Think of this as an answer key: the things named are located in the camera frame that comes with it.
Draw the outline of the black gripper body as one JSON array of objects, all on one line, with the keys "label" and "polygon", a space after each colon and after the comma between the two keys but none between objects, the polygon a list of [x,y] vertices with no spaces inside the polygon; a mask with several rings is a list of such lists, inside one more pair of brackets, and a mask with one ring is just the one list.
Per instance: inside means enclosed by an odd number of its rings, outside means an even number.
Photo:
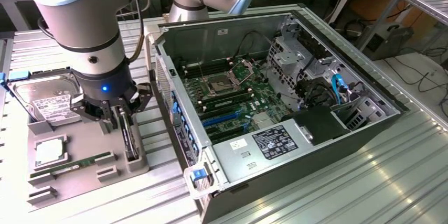
[{"label": "black gripper body", "polygon": [[126,60],[112,71],[102,74],[84,74],[76,70],[72,70],[72,73],[81,89],[74,94],[74,98],[84,96],[90,100],[102,101],[124,97],[129,100],[137,92]]}]

